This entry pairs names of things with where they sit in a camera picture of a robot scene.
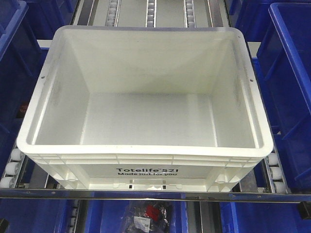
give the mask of metal rail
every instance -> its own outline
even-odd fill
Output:
[[[12,199],[77,199],[77,200],[176,200],[209,202],[266,202],[300,203],[311,201],[311,194],[271,194],[271,193],[219,193],[186,192],[181,198],[176,192],[145,191],[102,191],[102,190],[61,190],[61,189],[0,189],[1,198]]]

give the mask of white roller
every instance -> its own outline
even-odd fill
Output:
[[[276,193],[286,193],[285,184],[283,182],[273,182]]]
[[[77,208],[73,208],[72,212],[71,212],[71,216],[76,217],[78,214],[78,209]]]
[[[24,154],[18,148],[15,148],[11,152],[11,159],[13,159],[15,161],[20,161],[22,159],[23,155]]]
[[[282,170],[278,166],[270,167],[271,175],[273,180],[281,180],[282,179]]]
[[[188,23],[188,27],[189,27],[189,28],[194,28],[194,27],[195,27],[194,22],[189,22],[189,23]]]
[[[73,201],[73,207],[75,207],[75,208],[78,207],[78,203],[79,203],[79,200],[74,200]]]
[[[278,165],[278,157],[277,154],[271,153],[267,157],[269,166]]]
[[[193,9],[187,10],[187,13],[188,13],[189,16],[192,16],[193,15]]]
[[[5,166],[5,173],[8,175],[16,175],[18,171],[18,163],[10,162]]]
[[[71,219],[70,219],[70,225],[71,226],[74,226],[74,223],[76,222],[76,218],[75,217],[72,217]]]
[[[13,184],[13,177],[3,177],[0,181],[0,188],[10,188]]]

